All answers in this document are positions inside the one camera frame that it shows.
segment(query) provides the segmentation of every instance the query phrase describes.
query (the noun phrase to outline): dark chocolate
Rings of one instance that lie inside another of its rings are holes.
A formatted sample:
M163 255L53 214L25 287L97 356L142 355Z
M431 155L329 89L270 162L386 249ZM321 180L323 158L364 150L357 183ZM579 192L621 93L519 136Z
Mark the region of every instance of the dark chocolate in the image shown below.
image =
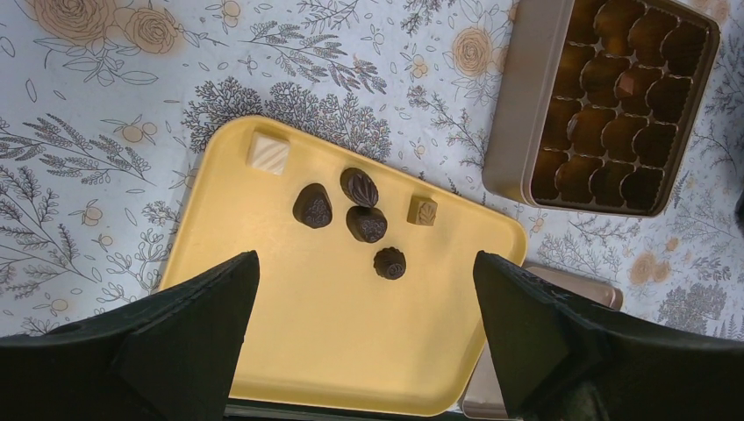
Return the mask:
M365 208L374 208L379 199L377 186L359 168L347 168L341 173L341 189L352 202Z
M349 209L347 225L354 238L365 243L376 243L388 231L388 220L377 208L355 206Z
M310 228L323 228L331 224L333 213L326 188L313 183L302 189L292 208L295 219Z
M375 271L385 279L395 280L405 273L405 256L395 247L384 248L375 255Z

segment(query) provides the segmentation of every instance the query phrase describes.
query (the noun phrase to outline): chocolate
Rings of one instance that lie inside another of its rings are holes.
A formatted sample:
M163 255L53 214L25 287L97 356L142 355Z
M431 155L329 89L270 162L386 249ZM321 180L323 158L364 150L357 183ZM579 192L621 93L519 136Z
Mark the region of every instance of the chocolate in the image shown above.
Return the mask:
M408 208L408 222L414 225L434 225L437 218L437 203L424 197L412 197Z
M385 279L396 280L405 273L405 256L395 247L384 248L375 255L375 271Z
M352 202L365 208L374 208L379 199L375 183L359 168L347 168L341 173L341 189Z
M365 243L376 243L388 231L388 220L376 208L355 206L347 213L347 225L354 238Z
M333 213L326 188L313 183L302 189L292 208L295 219L310 228L323 228L331 224Z

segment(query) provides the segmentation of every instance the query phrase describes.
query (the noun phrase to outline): brown plastic insert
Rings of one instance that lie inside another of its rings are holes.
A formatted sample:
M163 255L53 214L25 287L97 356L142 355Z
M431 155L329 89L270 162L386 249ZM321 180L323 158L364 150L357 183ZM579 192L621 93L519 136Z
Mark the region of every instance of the brown plastic insert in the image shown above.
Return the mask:
M602 132L602 144L611 160L635 162L638 155L633 150L633 139L648 121L643 117L619 116L612 120Z
M619 98L623 111L639 116L650 114L651 108L646 96L651 86L661 80L662 75L659 68L641 66L633 66L620 75L615 96Z
M645 11L646 6L635 0L609 0L602 6L594 19L594 29L607 54L633 54L628 33Z
M674 0L521 0L483 184L547 208L661 213L719 44Z
M576 100L552 98L542 132L542 146L567 151L571 148L569 124L571 119L582 109Z
M531 263L526 263L525 269L554 285L589 298L611 309L620 310L620 307L623 305L622 291L608 283L594 281L589 278ZM468 418L509 418L504 407L504 399L501 396L501 388L498 385L496 369L493 367L493 359L491 358L488 344L483 349L476 369L473 371L472 377L470 377L470 384L462 395L460 408L462 409L462 413Z
M569 139L574 152L591 156L602 156L602 131L615 119L615 111L587 107L577 112L569 122Z

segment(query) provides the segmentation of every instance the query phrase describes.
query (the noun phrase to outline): floral tablecloth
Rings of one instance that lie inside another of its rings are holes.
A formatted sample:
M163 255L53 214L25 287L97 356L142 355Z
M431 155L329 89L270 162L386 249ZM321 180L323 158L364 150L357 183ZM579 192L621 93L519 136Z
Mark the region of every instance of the floral tablecloth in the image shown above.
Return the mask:
M624 311L744 339L742 2L658 218L532 208L481 184L512 0L9 0L0 4L0 334L153 293L210 136L261 114L516 218L528 260Z

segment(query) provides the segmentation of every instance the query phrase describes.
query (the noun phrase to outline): branch illustration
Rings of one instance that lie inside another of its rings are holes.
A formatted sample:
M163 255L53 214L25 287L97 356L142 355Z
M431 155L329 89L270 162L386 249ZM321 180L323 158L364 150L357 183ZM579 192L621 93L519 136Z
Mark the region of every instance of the branch illustration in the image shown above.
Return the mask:
M36 139L8 132L9 125L0 125L0 159L28 161L41 155L39 161L50 167L49 174L81 178L81 183L87 185L111 182L110 173L125 173L152 184L145 177L151 168L149 163L129 146L123 147L104 135L99 135L98 140L85 139L61 118L47 115L54 123L45 118L37 118L37 124L24 123L35 131ZM48 148L74 156L44 153ZM105 153L106 158L96 157L90 152L93 150Z
M426 98L426 93L426 89L421 85L408 88L408 104L424 111L431 109L432 114L437 116L432 118L432 125L435 128L453 130L453 132L447 134L448 146L458 142L475 153L475 155L468 155L463 158L460 161L461 165L483 168L489 143L489 136L485 130L481 128L473 132L470 128L472 118L464 108L461 110L460 116L455 119L448 114L449 107L436 92L432 93L431 100Z
M0 225L0 233L14 238L18 245L0 245L15 256L0 257L0 285L4 285L6 291L14 292L16 299L33 295L41 284L66 273L97 282L75 265L75 258L80 253L68 228L57 224L57 235L53 236L45 227L58 213L55 209L58 204L54 200L59 196L52 189L46 189L45 193L41 190L39 181L28 167L19 168L16 175L0 165L0 217L12 223ZM46 257L33 253L39 251L46 251ZM12 283L18 274L17 266L22 262L25 264L22 271L30 280Z
M336 59L348 55L340 49L341 43L330 41L338 36L319 34L305 37L299 33L297 25L279 25L275 20L251 26L253 39L242 40L261 46L270 46L280 55L276 64L290 76L300 74L311 82L322 82L321 79L331 78L336 85L351 92L361 86L374 94L375 91L385 94L387 82L377 75L377 67L369 61L354 58L354 66L348 67ZM299 46L289 46L290 42L298 42ZM315 64L316 60L327 63L326 67Z

